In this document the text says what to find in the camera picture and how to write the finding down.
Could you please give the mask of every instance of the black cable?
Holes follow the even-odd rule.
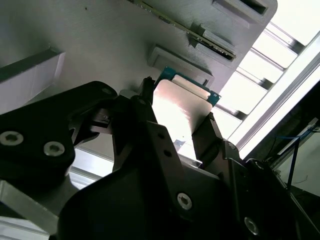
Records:
[[[297,160],[297,155],[298,155],[299,144],[300,144],[300,137],[294,142],[293,157],[292,157],[292,161],[291,161],[291,167],[290,167],[288,182],[287,182],[287,185],[286,185],[286,188],[287,188],[289,191],[290,191],[291,184],[292,184],[292,178],[293,178],[293,176],[294,176],[294,171],[295,171],[295,165],[296,165],[296,160]]]
[[[274,137],[274,140],[273,140],[273,143],[272,143],[272,145],[271,145],[271,148],[270,148],[268,154],[265,156],[264,160],[262,161],[263,163],[265,163],[265,162],[267,161],[267,158],[269,157],[272,149],[274,148],[274,146],[275,146],[275,144],[276,144],[276,141],[277,141],[277,138]]]

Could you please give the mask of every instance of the black mechanical part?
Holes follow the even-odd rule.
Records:
[[[219,153],[223,137],[212,112],[192,134],[196,158],[202,162],[201,168],[207,167]]]
[[[0,144],[0,178],[32,186],[62,181],[74,161],[74,142],[81,142],[79,132],[86,116],[101,102],[116,97],[115,90],[95,81],[3,114],[0,134],[15,131],[23,141],[12,146]],[[64,146],[63,154],[54,157],[44,153],[45,144],[52,141]]]
[[[128,99],[92,82],[0,116],[1,133],[23,136],[21,141],[11,132],[14,136],[4,139],[9,145],[0,145],[0,178],[32,199],[39,217],[27,217],[36,222],[49,213],[50,225],[43,226],[57,240],[319,239],[269,167],[255,159],[242,161],[212,114],[192,135],[201,169],[181,163],[167,129],[157,124],[150,85],[144,86]],[[113,173],[77,193],[69,188],[67,199],[54,197],[64,192],[57,190],[64,189],[74,147],[99,133],[112,134]],[[48,142],[63,145],[64,152],[46,155]],[[59,144],[50,150],[60,151]],[[20,202],[12,205],[10,199],[7,205],[19,210]]]
[[[138,89],[138,94],[148,100],[151,105],[154,101],[154,89],[155,89],[155,80],[152,77],[148,76],[142,80],[142,83]]]

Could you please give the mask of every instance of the white plastic panel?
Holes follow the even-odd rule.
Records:
[[[235,72],[222,89],[219,104],[249,114],[266,93],[267,90]]]
[[[275,83],[282,75],[282,70],[263,60],[261,57],[249,51],[239,67],[246,70],[258,79],[267,79]]]
[[[0,68],[0,114],[22,107],[59,78],[65,53],[47,50],[37,56],[43,62],[29,56],[31,60],[22,59]]]
[[[264,32],[255,41],[253,48],[283,68],[289,67],[297,57],[297,54]]]

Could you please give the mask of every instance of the blue cable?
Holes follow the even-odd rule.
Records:
[[[303,134],[301,134],[300,136],[275,136],[276,138],[279,139],[301,139],[306,137],[310,132],[312,132],[316,127],[312,126],[310,128],[308,128]]]

